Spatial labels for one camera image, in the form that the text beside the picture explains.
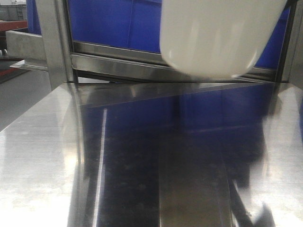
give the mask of blue container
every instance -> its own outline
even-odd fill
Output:
[[[284,10],[272,33],[269,42],[267,43],[258,62],[256,63],[257,67],[270,69],[278,68],[287,26],[288,15],[289,9]]]
[[[69,0],[74,40],[159,52],[160,0]]]
[[[39,17],[35,0],[27,0],[27,26],[30,33],[41,35]]]
[[[162,0],[69,0],[74,40],[160,52]],[[29,32],[41,34],[35,0],[27,0]],[[289,9],[285,10],[256,66],[277,69]]]

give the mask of metal bar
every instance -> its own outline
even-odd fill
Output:
[[[73,44],[74,51],[77,53],[93,54],[103,57],[167,65],[167,63],[162,59],[161,54],[159,53],[122,49],[112,46],[104,46],[78,41],[73,42]]]
[[[291,42],[291,37],[292,37],[292,29],[294,27],[294,18],[296,16],[296,4],[292,5],[290,8],[290,13],[288,16],[288,21],[287,21],[287,26],[286,26],[286,31],[285,31],[285,36],[284,36],[284,41],[283,41],[283,46],[280,54],[280,59],[279,59],[279,65],[278,69],[275,75],[275,82],[287,82],[288,78],[283,78],[283,75],[287,73],[287,65],[285,64],[287,61],[288,52],[291,51],[289,49],[290,47],[290,42]]]
[[[297,3],[297,9],[298,13],[300,13],[301,20],[300,25],[298,26],[298,38],[295,43],[289,81],[297,87],[303,88],[303,0]]]
[[[9,56],[46,61],[41,35],[7,31],[6,37]]]
[[[294,64],[294,56],[295,56],[295,52],[297,51],[297,44],[300,38],[302,37],[302,34],[300,35],[300,25],[302,22],[302,18],[303,18],[303,1],[301,0],[297,2],[295,8],[293,27],[289,38],[287,55],[285,58],[283,73],[281,77],[282,82],[288,82],[291,76],[291,71]]]
[[[211,78],[194,78],[174,70],[169,66],[114,59],[88,54],[72,53],[72,65],[75,70],[105,74],[107,77],[142,82],[214,82]],[[254,73],[272,74],[272,70],[254,69]],[[219,82],[237,82],[237,79],[215,80]]]
[[[11,67],[24,69],[24,70],[36,70],[36,71],[48,72],[48,67],[45,61],[22,60],[11,65]]]
[[[65,0],[36,1],[52,89],[74,80],[64,3]]]

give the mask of metal post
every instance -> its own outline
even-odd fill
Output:
[[[289,45],[285,63],[283,65],[282,82],[295,82],[296,75],[302,73],[302,68],[296,68],[300,61],[302,62],[302,35],[303,35],[303,0],[297,2],[292,31],[289,39]]]
[[[52,89],[74,81],[66,0],[36,1]]]

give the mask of metal frame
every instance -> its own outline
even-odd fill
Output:
[[[294,9],[294,21],[289,37],[289,45],[287,48],[287,55],[285,58],[284,70],[281,77],[282,82],[293,81],[291,75],[292,77],[295,76],[293,75],[294,66],[296,62],[302,58],[302,55],[301,57],[300,55],[298,55],[299,51],[302,51],[302,46],[301,48],[300,46],[298,46],[303,36],[302,20],[303,20],[303,0],[298,1]]]
[[[22,37],[14,43],[14,47],[12,43],[9,45],[9,54],[21,55],[26,59],[13,67],[48,71],[52,88],[66,81],[77,82],[78,72],[79,75],[86,74],[85,77],[90,77],[93,74],[94,78],[99,75],[102,79],[114,81],[118,79],[133,82],[222,82],[213,79],[193,78],[177,72],[169,67],[158,53],[72,41],[67,0],[39,0],[37,1],[37,9],[42,36],[8,32],[13,40],[16,40],[17,36]],[[294,17],[294,26],[297,26],[298,14],[292,16]],[[292,22],[292,19],[288,22],[289,32],[293,25]],[[253,68],[251,72],[243,75],[240,79],[279,81],[283,73],[282,80],[287,81],[285,75],[287,71],[291,71],[288,65],[291,48],[293,48],[292,39],[295,36],[298,37],[295,35],[294,28],[289,47],[286,38],[284,52],[280,58],[280,64],[285,62],[285,67],[280,67],[277,74],[275,70]]]
[[[36,1],[52,89],[63,82],[74,81],[66,4],[66,0]]]

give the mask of metal edge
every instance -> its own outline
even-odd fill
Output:
[[[79,41],[75,41],[73,42],[73,44],[74,51],[77,53],[93,54],[97,56],[118,58],[130,61],[167,65],[167,63],[162,59],[161,54],[159,53],[123,49]]]
[[[7,31],[7,46],[9,56],[19,58],[46,60],[43,39],[41,35],[35,35],[20,31]]]
[[[74,78],[65,3],[66,0],[36,1],[52,89]]]
[[[22,60],[13,65],[13,68],[25,69],[25,70],[36,70],[42,72],[48,72],[48,67],[45,61],[37,61],[37,60]]]
[[[289,37],[289,43],[287,46],[287,54],[285,56],[285,63],[283,71],[280,75],[281,82],[288,82],[291,77],[291,71],[294,63],[294,56],[297,48],[298,39],[300,37],[300,24],[303,17],[303,2],[302,0],[297,2],[293,7],[294,18],[292,22],[292,29]]]

